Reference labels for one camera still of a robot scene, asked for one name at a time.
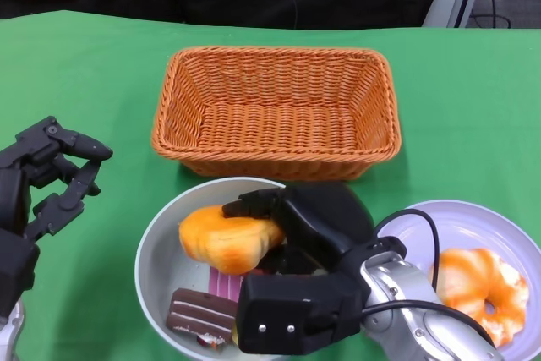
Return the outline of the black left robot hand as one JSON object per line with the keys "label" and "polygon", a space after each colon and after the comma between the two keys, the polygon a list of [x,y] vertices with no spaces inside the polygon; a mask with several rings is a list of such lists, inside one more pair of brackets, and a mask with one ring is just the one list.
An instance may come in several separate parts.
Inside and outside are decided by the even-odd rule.
{"label": "black left robot hand", "polygon": [[[111,148],[62,127],[54,116],[16,134],[1,151],[1,228],[32,242],[58,233],[83,212],[85,196],[101,192],[95,179],[112,155]],[[32,206],[30,189],[57,180],[66,190]]]}

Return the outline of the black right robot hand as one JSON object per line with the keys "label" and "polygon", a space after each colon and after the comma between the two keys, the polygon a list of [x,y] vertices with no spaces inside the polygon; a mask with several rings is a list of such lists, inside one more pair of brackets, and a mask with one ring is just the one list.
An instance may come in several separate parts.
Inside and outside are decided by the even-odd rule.
{"label": "black right robot hand", "polygon": [[225,204],[226,217],[273,221],[286,242],[269,249],[257,268],[264,273],[308,275],[331,270],[357,245],[374,241],[374,220],[343,182],[292,183],[259,189]]}

